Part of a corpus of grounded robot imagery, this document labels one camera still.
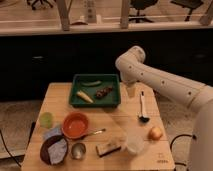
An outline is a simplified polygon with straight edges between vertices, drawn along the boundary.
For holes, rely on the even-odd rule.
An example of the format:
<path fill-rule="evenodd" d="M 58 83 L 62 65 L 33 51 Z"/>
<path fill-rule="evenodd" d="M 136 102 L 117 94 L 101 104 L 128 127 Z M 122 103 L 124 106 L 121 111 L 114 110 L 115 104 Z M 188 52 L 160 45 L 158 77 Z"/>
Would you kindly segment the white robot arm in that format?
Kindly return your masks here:
<path fill-rule="evenodd" d="M 120 55 L 115 66 L 127 86 L 140 81 L 196 114 L 188 171 L 213 171 L 213 86 L 144 64 L 145 51 L 133 46 Z"/>

